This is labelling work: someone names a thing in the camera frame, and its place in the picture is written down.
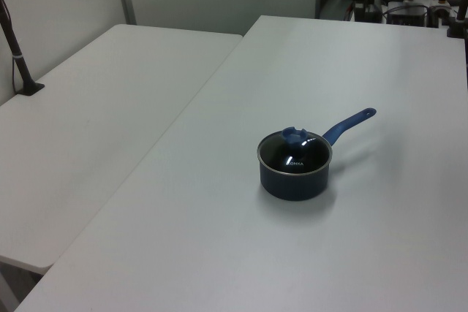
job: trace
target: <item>table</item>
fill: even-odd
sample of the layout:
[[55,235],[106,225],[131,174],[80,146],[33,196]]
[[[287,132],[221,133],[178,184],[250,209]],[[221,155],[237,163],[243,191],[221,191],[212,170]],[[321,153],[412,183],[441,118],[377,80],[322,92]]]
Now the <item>table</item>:
[[[261,17],[18,312],[463,311],[467,95],[441,31]],[[264,136],[365,107],[323,194],[264,191]]]
[[119,25],[0,107],[0,262],[45,273],[241,36]]

